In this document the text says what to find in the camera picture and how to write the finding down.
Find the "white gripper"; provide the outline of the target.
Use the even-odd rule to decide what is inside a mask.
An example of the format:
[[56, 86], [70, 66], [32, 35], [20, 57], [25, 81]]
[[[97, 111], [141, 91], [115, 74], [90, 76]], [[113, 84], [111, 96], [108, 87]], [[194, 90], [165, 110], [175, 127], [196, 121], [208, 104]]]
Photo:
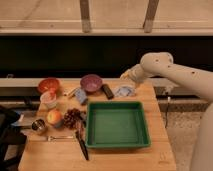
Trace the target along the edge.
[[139, 64], [127, 69], [124, 73], [120, 76], [121, 79], [131, 80], [134, 83], [141, 84], [145, 81], [146, 76], [145, 72]]

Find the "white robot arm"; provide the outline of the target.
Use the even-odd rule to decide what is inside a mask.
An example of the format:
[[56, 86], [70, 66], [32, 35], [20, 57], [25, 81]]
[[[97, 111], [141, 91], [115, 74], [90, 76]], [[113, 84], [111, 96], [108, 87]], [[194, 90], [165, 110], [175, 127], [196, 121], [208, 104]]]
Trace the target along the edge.
[[188, 99], [207, 104], [202, 115], [190, 162], [190, 171], [213, 171], [213, 72], [174, 63], [169, 52], [149, 52], [140, 62], [124, 71], [120, 78], [143, 84], [160, 76], [192, 94]]

